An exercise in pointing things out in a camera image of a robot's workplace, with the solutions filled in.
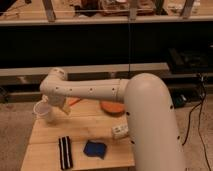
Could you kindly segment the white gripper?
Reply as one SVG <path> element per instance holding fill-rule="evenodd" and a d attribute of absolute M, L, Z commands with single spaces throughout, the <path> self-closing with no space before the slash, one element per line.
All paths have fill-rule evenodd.
<path fill-rule="evenodd" d="M 70 106 L 69 105 L 64 105 L 66 98 L 63 96 L 47 96 L 47 95 L 43 95 L 42 96 L 42 100 L 44 102 L 47 102 L 49 105 L 51 106 L 55 106 L 55 107 L 59 107 L 61 108 L 61 111 L 66 114 L 69 115 L 70 114 Z"/>

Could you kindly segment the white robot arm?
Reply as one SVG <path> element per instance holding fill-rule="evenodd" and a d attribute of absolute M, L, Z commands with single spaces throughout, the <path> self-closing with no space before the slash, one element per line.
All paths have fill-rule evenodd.
<path fill-rule="evenodd" d="M 141 73 L 130 79 L 69 81 L 53 68 L 40 84 L 52 106 L 67 97 L 122 102 L 137 171 L 186 171 L 171 95 L 158 76 Z"/>

